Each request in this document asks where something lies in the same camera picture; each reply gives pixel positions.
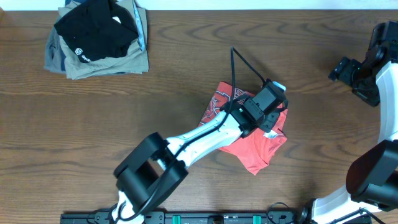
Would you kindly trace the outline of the red soccer t-shirt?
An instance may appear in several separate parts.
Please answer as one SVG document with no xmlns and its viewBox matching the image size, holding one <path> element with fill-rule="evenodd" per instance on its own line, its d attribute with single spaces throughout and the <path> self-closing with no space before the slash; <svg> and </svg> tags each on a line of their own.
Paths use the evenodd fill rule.
<svg viewBox="0 0 398 224">
<path fill-rule="evenodd" d="M 219 112 L 232 93 L 232 86 L 226 82 L 220 82 L 211 97 L 211 100 L 199 122 L 202 126 L 211 121 Z M 243 166 L 253 175 L 267 167 L 272 156 L 286 141 L 287 137 L 282 132 L 287 117 L 287 110 L 279 115 L 272 131 L 265 133 L 256 129 L 246 138 L 239 138 L 229 146 L 221 147 L 220 150 L 236 156 Z"/>
</svg>

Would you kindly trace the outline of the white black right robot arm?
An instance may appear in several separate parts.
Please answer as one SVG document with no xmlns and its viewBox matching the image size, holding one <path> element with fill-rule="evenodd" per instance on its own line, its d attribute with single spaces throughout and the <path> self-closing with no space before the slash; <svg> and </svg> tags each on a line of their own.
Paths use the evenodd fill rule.
<svg viewBox="0 0 398 224">
<path fill-rule="evenodd" d="M 351 164 L 345 185 L 308 203 L 296 223 L 345 223 L 397 208 L 397 45 L 373 45 L 362 63 L 343 59 L 330 79 L 381 107 L 379 138 Z"/>
</svg>

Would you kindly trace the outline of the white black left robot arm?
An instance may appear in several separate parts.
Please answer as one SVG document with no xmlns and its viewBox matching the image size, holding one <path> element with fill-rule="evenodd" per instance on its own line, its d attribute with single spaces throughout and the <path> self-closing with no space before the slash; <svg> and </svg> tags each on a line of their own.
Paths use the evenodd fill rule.
<svg viewBox="0 0 398 224">
<path fill-rule="evenodd" d="M 112 221 L 142 223 L 181 184 L 191 165 L 254 131 L 270 132 L 283 110 L 283 102 L 233 100 L 211 121 L 185 134 L 166 139 L 158 132 L 148 135 L 113 172 L 119 201 L 110 213 Z"/>
</svg>

